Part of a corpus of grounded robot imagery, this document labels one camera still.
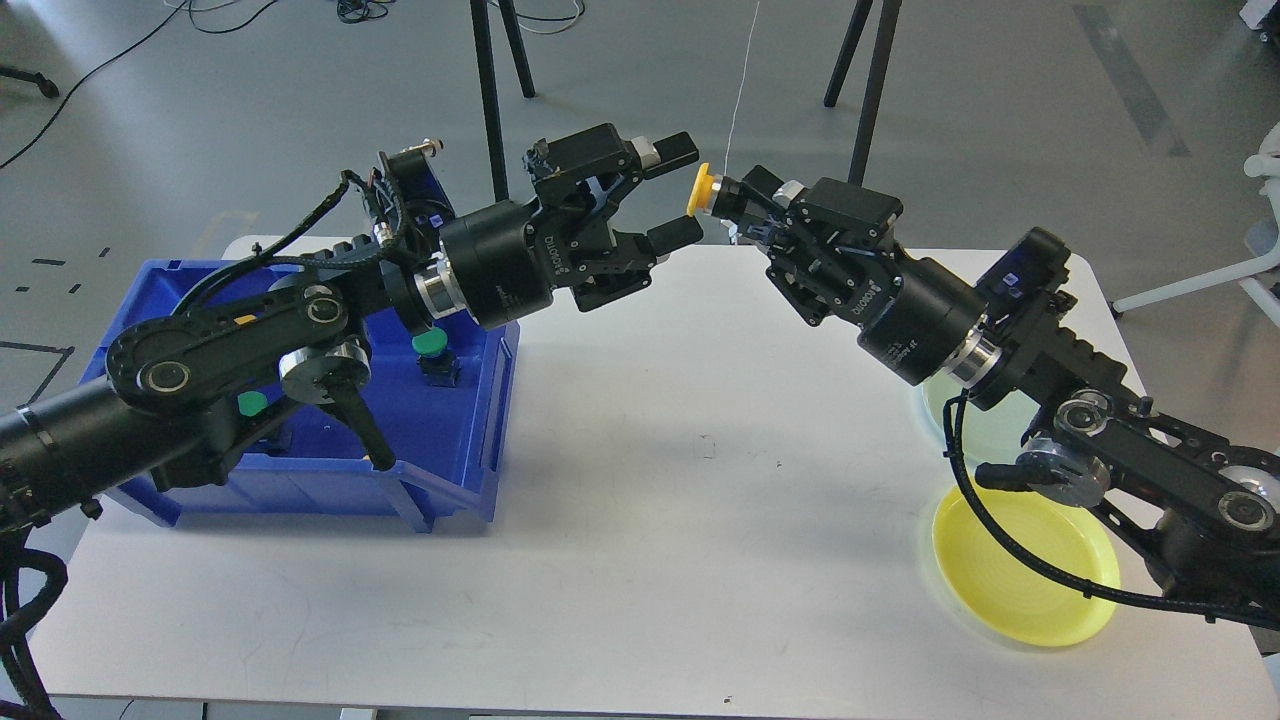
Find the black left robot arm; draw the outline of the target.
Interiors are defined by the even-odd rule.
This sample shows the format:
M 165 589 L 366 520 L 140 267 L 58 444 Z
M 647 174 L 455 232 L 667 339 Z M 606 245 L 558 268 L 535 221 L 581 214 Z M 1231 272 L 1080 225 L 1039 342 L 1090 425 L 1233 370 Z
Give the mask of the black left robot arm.
M 611 220 L 641 182 L 690 167 L 681 132 L 622 138 L 609 123 L 539 140 L 524 165 L 532 200 L 457 215 L 425 140 L 351 170 L 293 231 L 198 281 L 165 315 L 125 328 L 102 377 L 3 418 L 3 667 L 9 719 L 55 719 L 28 633 L 68 582 L 36 527 L 142 474 L 161 488 L 221 486 L 256 441 L 305 406 L 358 438 L 374 469 L 396 455 L 360 391 L 364 320 L 390 309 L 411 334 L 467 313 L 494 329 L 571 290 L 588 313 L 648 287 L 652 268 L 701 238 L 691 217 L 644 233 Z

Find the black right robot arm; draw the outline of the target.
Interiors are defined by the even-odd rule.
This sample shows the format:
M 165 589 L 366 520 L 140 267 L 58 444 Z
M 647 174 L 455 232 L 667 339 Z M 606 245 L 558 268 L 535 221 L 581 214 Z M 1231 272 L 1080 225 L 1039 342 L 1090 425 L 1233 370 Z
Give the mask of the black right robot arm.
M 1277 628 L 1277 457 L 1235 446 L 1124 384 L 1124 364 L 1061 325 L 1069 249 L 1029 231 L 975 284 L 893 237 L 900 200 L 831 178 L 703 179 L 691 196 L 769 259 L 767 277 L 810 325 L 854 324 L 858 343 L 908 383 L 947 375 L 946 454 L 992 537 L 1085 597 Z M 1084 507 L 1139 553 L 1161 592 L 1089 582 L 1000 529 L 977 487 Z

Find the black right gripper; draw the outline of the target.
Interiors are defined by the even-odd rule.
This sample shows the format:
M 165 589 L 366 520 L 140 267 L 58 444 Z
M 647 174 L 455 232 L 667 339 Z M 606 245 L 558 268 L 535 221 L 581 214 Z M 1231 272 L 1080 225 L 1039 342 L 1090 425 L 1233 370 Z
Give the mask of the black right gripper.
M 783 181 L 763 165 L 740 179 L 739 236 L 768 236 L 767 278 L 809 325 L 833 316 L 911 386 L 936 374 L 986 313 L 979 293 L 893 237 L 896 197 L 842 181 Z

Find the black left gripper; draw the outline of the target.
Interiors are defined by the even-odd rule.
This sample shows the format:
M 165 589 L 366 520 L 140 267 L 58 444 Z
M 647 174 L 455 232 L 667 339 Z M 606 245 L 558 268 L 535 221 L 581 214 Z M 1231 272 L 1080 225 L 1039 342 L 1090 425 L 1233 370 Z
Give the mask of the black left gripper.
M 643 181 L 699 158 L 687 131 L 626 140 L 600 124 L 536 141 L 524 156 L 530 201 L 499 201 L 442 228 L 436 316 L 466 311 L 494 329 L 548 307 L 559 288 L 582 313 L 646 288 L 658 264 L 703 240 L 700 222 L 677 217 L 635 233 L 612 218 Z

